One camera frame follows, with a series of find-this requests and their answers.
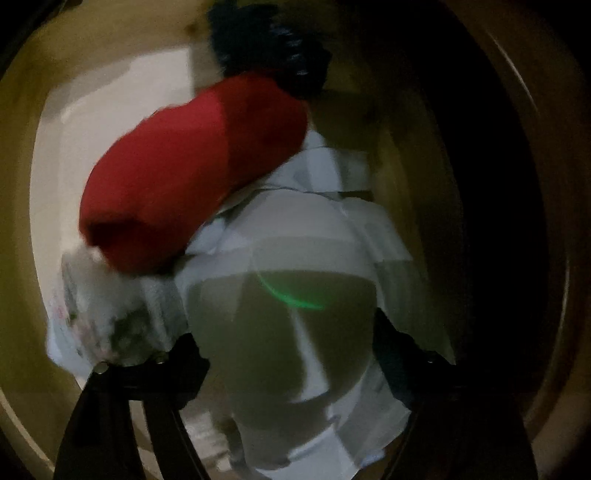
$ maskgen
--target washing machine drum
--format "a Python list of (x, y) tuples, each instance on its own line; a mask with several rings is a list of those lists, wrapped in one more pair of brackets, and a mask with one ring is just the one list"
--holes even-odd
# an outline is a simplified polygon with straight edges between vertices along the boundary
[[(44, 356), (45, 314), (23, 220), (48, 91), (113, 56), (187, 42), (197, 5), (87, 0), (14, 56), (54, 12), (46, 3), (2, 58), (0, 426), (37, 478), (144, 478), (129, 415), (129, 400), (141, 400), (163, 477), (209, 478), (178, 412), (209, 367), (192, 338), (137, 367), (100, 364), (79, 395)], [(383, 478), (552, 474), (589, 409), (580, 380), (591, 345), (583, 317), (591, 151), (584, 75), (541, 19), (504, 2), (326, 4), (350, 28), (388, 135), (409, 159), (425, 268), (430, 281), (450, 286), (440, 293), (454, 312), (446, 327), (456, 365), (376, 313), (374, 354), (393, 395), (412, 410)], [(387, 203), (392, 189), (380, 174)], [(582, 396), (567, 412), (572, 391)], [(572, 421), (559, 421), (564, 415)]]

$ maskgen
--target screw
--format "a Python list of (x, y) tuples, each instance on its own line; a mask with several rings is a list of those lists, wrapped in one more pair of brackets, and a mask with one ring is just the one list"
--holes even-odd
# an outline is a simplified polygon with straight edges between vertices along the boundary
[(166, 352), (158, 352), (154, 354), (153, 358), (157, 364), (162, 365), (168, 361), (168, 354)]
[(94, 372), (95, 374), (102, 375), (109, 369), (109, 364), (107, 362), (100, 362), (95, 365)]

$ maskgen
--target green light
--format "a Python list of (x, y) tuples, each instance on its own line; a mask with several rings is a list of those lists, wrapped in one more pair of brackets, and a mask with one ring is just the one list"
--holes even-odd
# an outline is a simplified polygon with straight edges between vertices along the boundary
[(256, 272), (256, 276), (259, 277), (259, 280), (261, 281), (262, 286), (265, 287), (271, 295), (273, 295), (277, 300), (281, 300), (283, 303), (289, 305), (290, 307), (296, 307), (299, 309), (308, 309), (308, 310), (324, 310), (323, 305), (319, 305), (318, 303), (312, 303), (310, 301), (298, 300), (287, 293), (282, 293), (282, 292), (274, 289), (260, 275), (259, 272)]

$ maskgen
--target laundry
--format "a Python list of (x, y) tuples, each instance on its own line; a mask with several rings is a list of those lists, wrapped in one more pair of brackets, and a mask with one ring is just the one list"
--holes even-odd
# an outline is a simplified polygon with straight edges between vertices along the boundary
[(376, 308), (453, 361), (428, 290), (369, 190), (365, 154), (304, 150), (230, 197), (175, 274), (190, 330), (220, 370), (244, 478), (349, 480), (404, 429), (372, 354)]
[(157, 111), (106, 152), (80, 203), (79, 229), (114, 269), (160, 271), (226, 197), (296, 154), (304, 105), (244, 73)]
[(172, 277), (129, 277), (79, 245), (62, 255), (48, 308), (47, 353), (85, 380), (99, 362), (130, 367), (187, 333)]
[(279, 14), (278, 5), (238, 7), (236, 0), (221, 0), (211, 7), (210, 42), (224, 77), (266, 72), (296, 98), (318, 95), (332, 55), (318, 33), (281, 22)]

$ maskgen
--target red fabric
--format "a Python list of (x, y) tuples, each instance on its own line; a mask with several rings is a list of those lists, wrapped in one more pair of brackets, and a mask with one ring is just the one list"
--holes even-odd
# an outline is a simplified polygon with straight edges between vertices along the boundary
[(153, 272), (230, 193), (296, 154), (306, 128), (304, 105), (272, 79), (225, 79), (110, 147), (86, 183), (80, 232), (113, 268)]

